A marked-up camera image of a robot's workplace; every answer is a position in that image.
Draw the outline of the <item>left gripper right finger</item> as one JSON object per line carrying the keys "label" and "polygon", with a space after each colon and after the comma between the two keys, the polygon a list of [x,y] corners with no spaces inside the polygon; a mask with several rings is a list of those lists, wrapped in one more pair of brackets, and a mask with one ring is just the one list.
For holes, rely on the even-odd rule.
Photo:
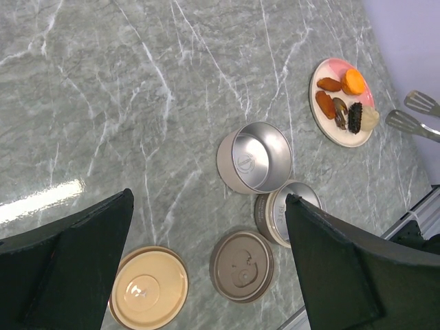
{"label": "left gripper right finger", "polygon": [[439,237],[389,241],[286,197],[285,218],[312,329],[438,329]]}

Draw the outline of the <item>white steamed bun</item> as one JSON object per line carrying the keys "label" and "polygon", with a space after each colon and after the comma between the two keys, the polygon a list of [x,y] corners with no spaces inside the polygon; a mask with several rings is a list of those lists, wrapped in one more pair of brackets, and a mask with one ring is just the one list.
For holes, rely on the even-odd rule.
{"label": "white steamed bun", "polygon": [[372,131],[380,121],[380,114],[372,106],[362,107],[361,127],[362,131]]}

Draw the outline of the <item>orange sweet potato piece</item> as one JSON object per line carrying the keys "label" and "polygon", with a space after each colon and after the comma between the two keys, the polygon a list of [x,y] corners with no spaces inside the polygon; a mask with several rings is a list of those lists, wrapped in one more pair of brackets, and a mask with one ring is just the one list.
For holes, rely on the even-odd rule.
{"label": "orange sweet potato piece", "polygon": [[358,96],[365,91],[364,78],[356,69],[348,69],[340,82],[343,92],[347,95]]}

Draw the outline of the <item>black sea cucumber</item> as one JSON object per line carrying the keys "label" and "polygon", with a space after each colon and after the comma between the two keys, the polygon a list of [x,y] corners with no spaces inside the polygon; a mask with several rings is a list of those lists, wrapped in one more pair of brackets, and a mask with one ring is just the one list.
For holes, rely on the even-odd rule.
{"label": "black sea cucumber", "polygon": [[358,134],[361,129],[362,103],[353,103],[348,112],[348,130],[353,134]]}

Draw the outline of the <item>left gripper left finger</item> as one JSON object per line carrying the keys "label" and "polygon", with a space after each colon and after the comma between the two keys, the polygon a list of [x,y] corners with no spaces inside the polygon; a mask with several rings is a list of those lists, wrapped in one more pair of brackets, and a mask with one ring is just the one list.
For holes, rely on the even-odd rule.
{"label": "left gripper left finger", "polygon": [[2,329],[99,329],[133,216],[125,189],[1,240]]}

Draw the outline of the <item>brown mushroom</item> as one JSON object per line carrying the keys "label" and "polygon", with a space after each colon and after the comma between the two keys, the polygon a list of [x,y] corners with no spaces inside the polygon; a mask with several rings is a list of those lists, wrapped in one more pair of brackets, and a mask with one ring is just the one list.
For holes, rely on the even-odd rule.
{"label": "brown mushroom", "polygon": [[344,101],[340,98],[333,98],[333,105],[335,107],[335,123],[341,130],[347,129],[347,121],[345,116],[348,115],[348,108]]}

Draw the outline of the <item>metal tongs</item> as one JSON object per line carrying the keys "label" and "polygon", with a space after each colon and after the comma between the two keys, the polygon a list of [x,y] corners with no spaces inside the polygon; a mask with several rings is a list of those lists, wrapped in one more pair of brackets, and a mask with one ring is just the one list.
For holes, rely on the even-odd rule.
{"label": "metal tongs", "polygon": [[[417,113],[439,118],[439,103],[417,90],[412,90],[404,98],[404,105]],[[388,126],[398,131],[417,135],[439,143],[439,131],[430,128],[427,124],[418,121],[416,118],[406,113],[394,109],[385,118]]]}

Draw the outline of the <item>fried brown food piece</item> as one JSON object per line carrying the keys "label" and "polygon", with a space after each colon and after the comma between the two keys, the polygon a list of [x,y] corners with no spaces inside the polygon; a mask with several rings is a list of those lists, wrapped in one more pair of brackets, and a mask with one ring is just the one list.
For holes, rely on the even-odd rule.
{"label": "fried brown food piece", "polygon": [[317,87],[330,92],[338,92],[342,89],[341,82],[330,77],[321,78],[317,81],[316,85]]}

